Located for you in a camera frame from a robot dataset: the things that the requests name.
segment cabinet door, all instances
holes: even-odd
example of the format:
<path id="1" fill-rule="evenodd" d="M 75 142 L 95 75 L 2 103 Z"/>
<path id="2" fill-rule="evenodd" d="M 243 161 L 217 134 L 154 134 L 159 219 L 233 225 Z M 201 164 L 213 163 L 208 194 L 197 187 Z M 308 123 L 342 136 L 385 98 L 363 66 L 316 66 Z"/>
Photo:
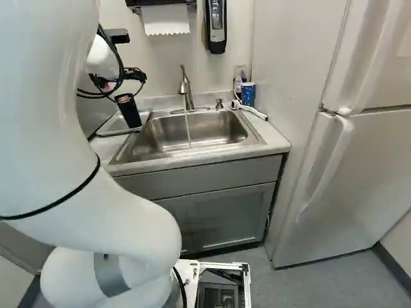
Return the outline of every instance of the cabinet door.
<path id="1" fill-rule="evenodd" d="M 189 232 L 189 227 L 187 224 L 187 217 L 185 210 L 179 205 L 178 201 L 169 202 L 169 200 L 159 200 L 155 201 L 156 204 L 160 205 L 162 208 L 170 212 L 175 218 L 176 222 L 179 224 L 181 237 L 182 237 L 182 248 L 181 252 L 186 253 L 193 251 L 193 244 L 191 234 Z"/>
<path id="2" fill-rule="evenodd" d="M 260 241 L 275 183 L 161 200 L 184 213 L 185 236 L 194 251 Z"/>

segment running water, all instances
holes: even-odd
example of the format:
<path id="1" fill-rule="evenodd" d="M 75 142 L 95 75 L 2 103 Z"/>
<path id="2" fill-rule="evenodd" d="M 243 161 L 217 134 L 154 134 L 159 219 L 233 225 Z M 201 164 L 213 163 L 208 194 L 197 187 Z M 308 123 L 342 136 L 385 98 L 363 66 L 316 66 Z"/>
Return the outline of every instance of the running water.
<path id="1" fill-rule="evenodd" d="M 187 138 L 188 138 L 188 147 L 191 149 L 191 136 L 190 136 L 190 129 L 188 126 L 188 115 L 187 115 L 187 106 L 186 106 L 186 100 L 183 97 L 182 98 L 182 104 L 184 105 L 184 117 L 186 118 L 186 130 L 187 130 Z"/>

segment faucet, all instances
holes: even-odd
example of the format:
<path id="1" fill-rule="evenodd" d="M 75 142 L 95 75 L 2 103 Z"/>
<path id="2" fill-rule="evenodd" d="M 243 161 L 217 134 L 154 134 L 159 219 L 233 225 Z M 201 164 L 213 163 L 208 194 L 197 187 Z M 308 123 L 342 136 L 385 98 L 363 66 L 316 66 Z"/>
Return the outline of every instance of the faucet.
<path id="1" fill-rule="evenodd" d="M 186 68 L 184 67 L 184 64 L 181 64 L 180 66 L 181 66 L 181 71 L 182 71 L 182 79 L 181 79 L 179 94 L 184 95 L 184 98 L 186 99 L 187 111 L 193 111 L 195 108 L 194 108 L 194 103 L 193 103 L 193 95 L 191 93 L 190 81 L 187 77 Z"/>

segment gray countertop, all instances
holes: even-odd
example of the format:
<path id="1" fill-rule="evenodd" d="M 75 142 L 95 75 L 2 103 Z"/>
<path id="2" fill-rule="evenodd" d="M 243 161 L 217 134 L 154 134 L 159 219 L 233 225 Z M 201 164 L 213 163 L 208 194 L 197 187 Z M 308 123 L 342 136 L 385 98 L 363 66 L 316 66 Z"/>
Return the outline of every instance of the gray countertop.
<path id="1" fill-rule="evenodd" d="M 244 116 L 262 136 L 266 144 L 244 146 L 236 149 L 224 149 L 208 151 L 200 155 L 188 155 L 185 157 L 168 157 L 154 160 L 145 160 L 122 165 L 110 165 L 109 162 L 117 153 L 128 135 L 113 137 L 95 137 L 91 141 L 91 147 L 99 155 L 103 167 L 112 176 L 134 175 L 152 171 L 161 171 L 180 167 L 197 166 L 228 160 L 260 157 L 289 152 L 291 144 L 269 122 L 263 121 L 250 112 L 244 111 Z"/>

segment refrigerator handle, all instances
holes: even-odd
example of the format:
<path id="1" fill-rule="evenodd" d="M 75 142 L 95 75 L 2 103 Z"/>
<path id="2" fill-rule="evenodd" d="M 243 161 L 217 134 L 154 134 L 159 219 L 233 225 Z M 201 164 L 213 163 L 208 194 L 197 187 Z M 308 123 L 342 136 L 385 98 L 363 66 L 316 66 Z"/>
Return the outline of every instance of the refrigerator handle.
<path id="1" fill-rule="evenodd" d="M 352 107 L 342 107 L 338 110 L 341 115 L 356 114 L 361 112 L 372 99 L 381 76 L 383 66 L 390 55 L 392 49 L 392 41 L 394 40 L 395 31 L 397 29 L 398 20 L 401 12 L 405 9 L 405 1 L 408 0 L 389 0 L 387 12 L 385 13 L 383 27 L 376 44 L 376 48 L 371 58 L 360 90 Z"/>
<path id="2" fill-rule="evenodd" d="M 335 144 L 334 150 L 331 153 L 328 164 L 324 169 L 324 172 L 321 176 L 321 179 L 319 180 L 317 187 L 314 190 L 314 193 L 311 195 L 310 200 L 302 206 L 295 219 L 295 222 L 297 224 L 301 222 L 301 218 L 311 206 L 311 204 L 315 203 L 327 189 L 328 184 L 334 177 L 334 174 L 341 163 L 342 157 L 344 156 L 345 150 L 347 149 L 351 141 L 351 137 L 353 135 L 352 132 L 354 130 L 353 122 L 346 119 L 345 117 L 342 117 L 341 115 L 336 115 L 335 119 L 342 125 L 341 134 L 337 140 L 337 143 Z"/>

